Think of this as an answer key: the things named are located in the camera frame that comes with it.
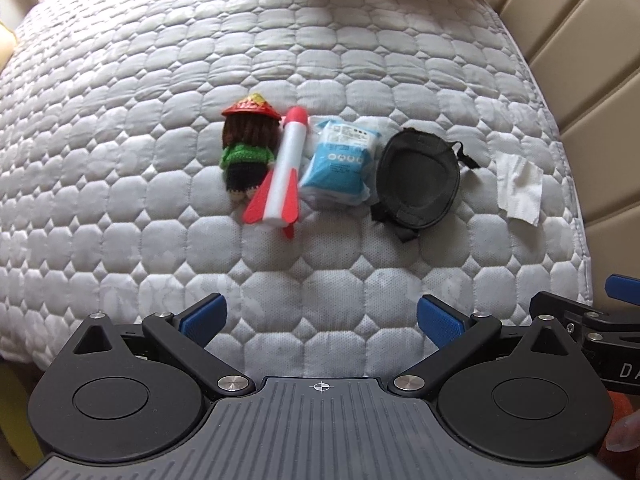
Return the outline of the person's hand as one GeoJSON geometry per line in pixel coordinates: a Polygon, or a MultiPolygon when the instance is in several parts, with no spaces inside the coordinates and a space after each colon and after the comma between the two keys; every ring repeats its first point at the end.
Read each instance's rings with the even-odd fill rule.
{"type": "Polygon", "coordinates": [[[640,412],[636,411],[616,422],[605,439],[605,447],[616,453],[635,450],[640,446],[640,412]]]}

